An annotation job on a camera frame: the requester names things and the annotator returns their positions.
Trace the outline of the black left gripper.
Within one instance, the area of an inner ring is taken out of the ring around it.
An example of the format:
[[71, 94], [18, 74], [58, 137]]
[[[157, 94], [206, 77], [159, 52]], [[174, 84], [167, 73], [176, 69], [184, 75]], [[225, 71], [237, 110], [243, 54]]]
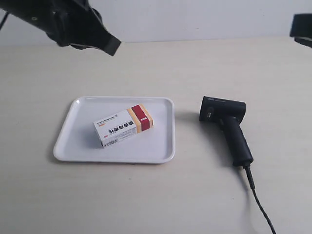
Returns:
[[121, 41], [105, 28], [100, 29], [95, 46], [93, 34], [102, 25], [102, 16], [87, 0], [53, 0], [51, 4], [53, 31], [46, 33], [49, 39], [60, 47], [98, 48], [115, 55]]

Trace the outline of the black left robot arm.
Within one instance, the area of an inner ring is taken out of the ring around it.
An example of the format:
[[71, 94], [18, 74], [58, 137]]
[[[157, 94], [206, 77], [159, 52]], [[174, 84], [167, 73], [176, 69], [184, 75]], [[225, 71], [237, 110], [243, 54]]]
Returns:
[[44, 31], [60, 47], [95, 48], [114, 56], [121, 45], [87, 0], [2, 0], [0, 7]]

